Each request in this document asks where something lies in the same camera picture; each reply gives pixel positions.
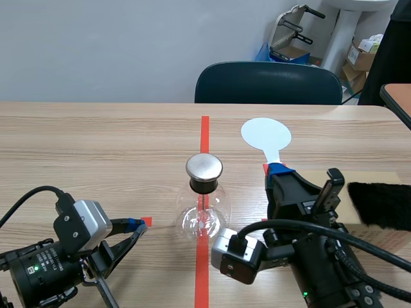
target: robotic arm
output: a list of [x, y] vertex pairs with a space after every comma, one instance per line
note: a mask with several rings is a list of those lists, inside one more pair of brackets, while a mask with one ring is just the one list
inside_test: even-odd
[[[105, 279], [147, 231], [147, 225], [141, 219], [110, 220], [96, 201], [74, 201], [62, 191], [57, 195], [59, 216], [53, 226], [59, 241], [46, 239], [2, 253], [0, 268], [10, 271], [25, 308], [60, 307], [77, 294], [78, 284], [96, 286], [107, 307], [119, 307]], [[132, 235], [111, 247], [104, 241], [121, 233]], [[13, 307], [1, 298], [0, 308]]]
[[[411, 302], [410, 293], [365, 274], [348, 244], [378, 257], [380, 249], [349, 235], [344, 225], [337, 223], [335, 209], [344, 177], [338, 169], [328, 170], [328, 175], [330, 179], [321, 189], [293, 169], [270, 164], [265, 178], [268, 221], [238, 233], [223, 229], [214, 243], [211, 264], [244, 284], [253, 283], [259, 271], [290, 265], [310, 308], [382, 307], [380, 291]], [[246, 236], [264, 228], [265, 244]], [[411, 270], [407, 261], [381, 251], [382, 259], [396, 259], [396, 265]]]

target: cardboard box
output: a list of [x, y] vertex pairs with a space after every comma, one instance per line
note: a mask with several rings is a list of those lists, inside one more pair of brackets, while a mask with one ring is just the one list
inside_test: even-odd
[[353, 95], [364, 88], [365, 81], [368, 77], [368, 72], [355, 71], [353, 67], [346, 62], [342, 67], [341, 77], [341, 79], [345, 81], [343, 85], [346, 86], [351, 95]]
[[[400, 184], [398, 176], [394, 172], [384, 171], [341, 171], [344, 175], [345, 182], [360, 182], [360, 183], [387, 183]], [[328, 180], [328, 176], [324, 171], [299, 171], [299, 174], [310, 181], [311, 183], [323, 187]], [[351, 202], [348, 195], [347, 186], [342, 189], [338, 195], [341, 199], [340, 205], [337, 207], [337, 221], [343, 223], [348, 231], [364, 241], [370, 242], [384, 250], [395, 253], [411, 242], [411, 232], [396, 231], [393, 229], [381, 229], [378, 226], [364, 225]], [[353, 248], [357, 255], [365, 255], [367, 253]]]
[[358, 49], [365, 51], [366, 53], [376, 53], [380, 46], [380, 42], [375, 42], [373, 40], [362, 40]]
[[366, 53], [359, 50], [354, 44], [349, 48], [347, 62], [355, 71], [370, 71], [375, 53]]
[[310, 52], [293, 46], [287, 46], [272, 51], [271, 58], [273, 58], [276, 62], [307, 64], [310, 59]]

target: blue tape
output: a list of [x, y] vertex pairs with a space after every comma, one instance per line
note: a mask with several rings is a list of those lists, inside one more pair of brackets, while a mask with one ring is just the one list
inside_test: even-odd
[[280, 164], [278, 162], [274, 162], [272, 164], [268, 165], [268, 177], [271, 180], [273, 175], [286, 175], [288, 173], [293, 173], [295, 172], [294, 169], [287, 168], [283, 164]]
[[124, 233], [131, 233], [137, 230], [139, 225], [137, 224], [136, 220], [133, 218], [128, 219], [128, 226]]

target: sink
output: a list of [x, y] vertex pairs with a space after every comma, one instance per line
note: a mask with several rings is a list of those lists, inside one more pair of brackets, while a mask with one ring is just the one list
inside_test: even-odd
[[393, 0], [325, 0], [325, 2], [341, 11], [321, 67], [340, 76], [361, 13], [389, 8]]
[[325, 2], [345, 11], [373, 12], [383, 10], [392, 0], [326, 0]]

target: white circle paper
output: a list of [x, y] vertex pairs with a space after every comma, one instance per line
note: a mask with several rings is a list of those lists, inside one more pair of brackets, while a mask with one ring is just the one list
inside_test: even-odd
[[269, 164], [281, 162], [279, 150], [291, 142], [291, 133], [287, 126], [266, 117], [258, 117], [244, 123], [241, 135], [253, 148], [264, 151]]

